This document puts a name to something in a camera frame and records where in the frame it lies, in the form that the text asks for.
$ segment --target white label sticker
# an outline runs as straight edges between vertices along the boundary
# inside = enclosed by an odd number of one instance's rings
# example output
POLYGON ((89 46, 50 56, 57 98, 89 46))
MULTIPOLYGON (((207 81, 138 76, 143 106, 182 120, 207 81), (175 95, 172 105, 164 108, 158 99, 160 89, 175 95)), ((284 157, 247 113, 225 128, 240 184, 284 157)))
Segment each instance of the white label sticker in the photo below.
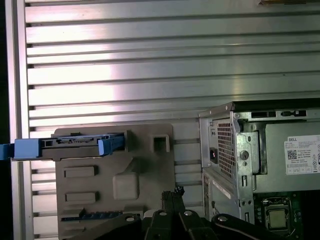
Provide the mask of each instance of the white label sticker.
POLYGON ((320 135, 289 136, 284 154, 287 175, 320 173, 320 135))
POLYGON ((216 181, 212 180, 213 185, 216 186, 228 199, 231 199, 230 193, 228 193, 222 186, 220 186, 216 181))

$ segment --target blue connector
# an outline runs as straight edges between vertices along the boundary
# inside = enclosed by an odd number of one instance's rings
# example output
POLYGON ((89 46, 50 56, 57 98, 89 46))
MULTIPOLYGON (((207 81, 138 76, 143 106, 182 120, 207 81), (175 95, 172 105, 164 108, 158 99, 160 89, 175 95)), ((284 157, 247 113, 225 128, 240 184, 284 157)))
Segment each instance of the blue connector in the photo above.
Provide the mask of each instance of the blue connector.
POLYGON ((101 157, 112 155, 114 150, 125 147, 125 137, 111 134, 108 139, 98 140, 99 155, 101 157))
POLYGON ((37 159, 41 156, 41 139, 26 138, 14 141, 15 159, 37 159))
POLYGON ((12 144, 1 144, 0 145, 0 161, 6 161, 14 157, 15 145, 12 144))

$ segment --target blue drive rail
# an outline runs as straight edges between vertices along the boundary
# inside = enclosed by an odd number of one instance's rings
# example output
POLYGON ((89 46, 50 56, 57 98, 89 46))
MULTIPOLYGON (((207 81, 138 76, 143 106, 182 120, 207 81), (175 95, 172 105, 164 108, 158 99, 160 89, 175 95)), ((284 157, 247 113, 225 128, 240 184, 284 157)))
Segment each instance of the blue drive rail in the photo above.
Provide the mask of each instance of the blue drive rail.
POLYGON ((95 158, 112 155, 125 148, 125 136, 119 134, 77 135, 52 138, 16 139, 11 144, 0 145, 0 160, 32 161, 51 159, 53 151, 60 149, 61 155, 54 161, 68 158, 95 158))

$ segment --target horizontal metal slat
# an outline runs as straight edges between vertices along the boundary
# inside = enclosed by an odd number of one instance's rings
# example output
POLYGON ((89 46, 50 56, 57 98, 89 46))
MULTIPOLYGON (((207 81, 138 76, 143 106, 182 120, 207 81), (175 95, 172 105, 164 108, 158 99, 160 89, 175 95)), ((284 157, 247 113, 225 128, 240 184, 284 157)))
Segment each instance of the horizontal metal slat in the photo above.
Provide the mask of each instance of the horizontal metal slat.
POLYGON ((194 161, 201 159, 200 143, 177 144, 173 147, 174 160, 176 162, 194 161))
POLYGON ((37 216, 33 218, 34 234, 53 235, 58 233, 57 216, 37 216))
POLYGON ((59 86, 29 90, 29 105, 61 105, 97 103, 107 101, 130 101, 161 98, 191 98, 224 96, 225 100, 246 95, 302 93, 320 90, 317 73, 276 74, 272 76, 238 76, 235 78, 212 77, 195 81, 145 82, 132 84, 99 84, 85 86, 59 86))
POLYGON ((174 166, 175 174, 201 173, 201 164, 177 165, 174 166))
POLYGON ((255 50, 262 46, 287 46, 290 44, 306 44, 320 42, 320 34, 290 34, 290 35, 232 35, 224 37, 197 37, 183 39, 153 39, 135 40, 124 42, 92 42, 92 43, 66 43, 54 45, 33 45, 27 48, 29 57, 72 55, 79 53, 113 53, 147 50, 174 50, 188 48, 209 47, 239 47, 253 46, 255 50))
POLYGON ((51 182, 33 182, 32 191, 33 192, 53 192, 57 189, 56 182, 53 180, 51 182))
POLYGON ((26 28, 26 41, 28 44, 35 44, 223 34, 275 34, 302 30, 307 32, 319 31, 319 21, 319 15, 303 15, 34 26, 26 28))
POLYGON ((247 54, 274 54, 294 52, 320 51, 320 43, 314 44, 289 44, 289 45, 255 45, 255 46, 227 46, 227 47, 202 47, 181 49, 140 50, 131 52, 90 53, 74 55, 34 56, 28 57, 28 64, 74 63, 106 60, 129 60, 147 58, 181 58, 195 56, 223 56, 247 54))
POLYGON ((54 182, 56 180, 55 173, 35 173, 31 176, 32 182, 54 182))
POLYGON ((41 138, 50 138, 51 134, 54 134, 55 130, 48 130, 48 131, 31 131, 29 136, 31 139, 41 139, 41 138))
POLYGON ((54 169, 56 168, 56 163, 54 161, 31 161, 32 170, 41 170, 41 169, 54 169))
MULTIPOLYGON (((30 85, 89 83, 112 80, 205 77, 219 75, 248 75, 319 71, 320 54, 273 54, 215 57, 209 59, 156 61, 118 64, 93 64, 81 66, 43 67, 28 69, 30 85)), ((114 96, 114 86, 105 86, 104 95, 114 96)), ((68 94, 70 98, 83 98, 83 94, 68 94)))
MULTIPOLYGON (((27 3, 37 0, 26 0, 27 3)), ((206 16, 229 14, 257 14, 283 12, 309 12, 319 10, 318 5, 261 7, 255 1, 234 2, 233 0, 199 1, 152 1, 73 4, 54 6, 30 6, 25 8, 27 23, 84 21, 123 18, 154 18, 175 16, 206 16)))
POLYGON ((184 187, 184 195, 183 202, 185 204, 188 203, 201 203, 203 201, 203 187, 201 185, 198 186, 185 186, 184 187))
POLYGON ((186 140, 186 139, 199 139, 199 123, 197 122, 182 122, 173 123, 173 137, 175 140, 186 140))
POLYGON ((34 195, 32 197, 33 212, 56 212, 57 211, 57 195, 34 195))
POLYGON ((129 114, 154 111, 174 111, 185 109, 211 108, 216 104, 215 99, 209 98, 183 98, 172 101, 149 100, 145 102, 125 102, 125 103, 100 103, 86 105, 61 105, 61 106, 36 106, 34 110, 29 111, 31 119, 48 117, 71 117, 84 115, 103 115, 103 114, 129 114))
POLYGON ((131 121, 157 121, 157 120, 174 120, 174 119, 195 119, 198 117, 199 110, 185 111, 168 111, 168 112, 149 112, 135 114, 119 114, 119 115, 102 115, 102 116, 79 116, 79 117, 59 117, 32 119, 29 121, 30 127, 45 126, 68 126, 68 125, 84 125, 84 124, 104 124, 104 123, 120 123, 131 121))
POLYGON ((175 175, 175 182, 179 185, 180 183, 192 183, 201 182, 202 181, 202 173, 180 173, 175 175))

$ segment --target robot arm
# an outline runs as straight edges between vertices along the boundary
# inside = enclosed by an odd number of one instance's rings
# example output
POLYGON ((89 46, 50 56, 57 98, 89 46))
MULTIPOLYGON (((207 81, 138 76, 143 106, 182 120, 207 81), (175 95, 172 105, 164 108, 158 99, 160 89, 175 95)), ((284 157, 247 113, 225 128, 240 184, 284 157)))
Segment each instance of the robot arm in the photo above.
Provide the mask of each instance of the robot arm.
POLYGON ((162 209, 143 220, 134 214, 123 214, 88 229, 70 240, 283 240, 265 228, 228 214, 208 221, 192 210, 186 210, 183 188, 162 194, 162 209))

